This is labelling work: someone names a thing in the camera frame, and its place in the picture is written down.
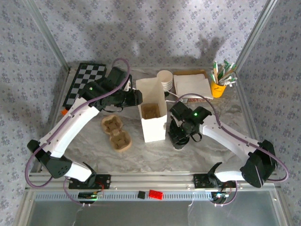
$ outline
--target white cardboard box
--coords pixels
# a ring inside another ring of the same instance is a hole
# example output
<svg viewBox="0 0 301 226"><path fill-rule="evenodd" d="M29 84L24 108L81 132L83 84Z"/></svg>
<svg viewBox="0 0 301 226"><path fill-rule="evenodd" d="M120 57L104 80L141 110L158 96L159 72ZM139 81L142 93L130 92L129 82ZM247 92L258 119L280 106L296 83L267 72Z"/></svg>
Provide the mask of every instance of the white cardboard box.
<svg viewBox="0 0 301 226"><path fill-rule="evenodd" d="M165 140L167 106L165 102L163 86L160 80L157 78L137 80L136 89L140 90L143 96L143 103L139 105L138 108L145 143ZM141 106L144 104L158 104L160 117L144 119L141 112Z"/></svg>

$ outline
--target patterned wallpaper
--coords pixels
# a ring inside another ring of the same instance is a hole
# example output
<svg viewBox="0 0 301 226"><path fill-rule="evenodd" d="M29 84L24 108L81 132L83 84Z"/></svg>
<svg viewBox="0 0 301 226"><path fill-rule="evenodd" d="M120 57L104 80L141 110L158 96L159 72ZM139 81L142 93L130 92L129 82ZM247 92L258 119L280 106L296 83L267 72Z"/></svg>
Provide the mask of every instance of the patterned wallpaper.
<svg viewBox="0 0 301 226"><path fill-rule="evenodd" d="M281 186L301 226L301 1L279 2L239 74L261 139L290 170Z"/></svg>
<svg viewBox="0 0 301 226"><path fill-rule="evenodd" d="M48 131L65 73L24 5L0 7L0 226L9 226L26 183L27 142Z"/></svg>
<svg viewBox="0 0 301 226"><path fill-rule="evenodd" d="M69 65L236 61L266 0L36 0Z"/></svg>

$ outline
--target yellow cup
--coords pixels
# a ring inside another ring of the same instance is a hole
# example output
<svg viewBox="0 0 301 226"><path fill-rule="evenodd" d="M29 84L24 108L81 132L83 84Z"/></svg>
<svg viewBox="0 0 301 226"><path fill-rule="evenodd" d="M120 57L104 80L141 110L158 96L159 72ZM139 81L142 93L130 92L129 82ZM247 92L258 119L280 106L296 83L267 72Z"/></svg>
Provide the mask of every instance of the yellow cup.
<svg viewBox="0 0 301 226"><path fill-rule="evenodd" d="M220 86L216 84L214 81L211 82L211 92L214 98L219 98L222 96L227 86Z"/></svg>

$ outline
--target white paper cup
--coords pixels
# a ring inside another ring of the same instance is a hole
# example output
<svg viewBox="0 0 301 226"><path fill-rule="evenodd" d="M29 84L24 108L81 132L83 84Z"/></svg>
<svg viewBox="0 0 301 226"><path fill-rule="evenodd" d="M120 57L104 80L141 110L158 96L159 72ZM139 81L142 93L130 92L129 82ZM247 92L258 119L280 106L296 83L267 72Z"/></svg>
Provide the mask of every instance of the white paper cup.
<svg viewBox="0 0 301 226"><path fill-rule="evenodd" d="M173 77L170 71L163 70L158 72L157 78L161 81L164 91L169 91L173 87Z"/></svg>

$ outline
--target black and white checkered board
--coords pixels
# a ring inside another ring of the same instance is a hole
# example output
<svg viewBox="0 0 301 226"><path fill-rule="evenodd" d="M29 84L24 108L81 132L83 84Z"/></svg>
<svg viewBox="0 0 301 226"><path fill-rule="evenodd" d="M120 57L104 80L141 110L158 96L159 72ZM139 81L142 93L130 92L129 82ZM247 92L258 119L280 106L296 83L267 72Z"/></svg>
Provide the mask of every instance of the black and white checkered board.
<svg viewBox="0 0 301 226"><path fill-rule="evenodd" d="M75 99L78 97L79 91L91 81L102 78L106 73L105 65L81 63L76 71L72 84L69 88L68 94L64 101L63 107L71 108Z"/></svg>

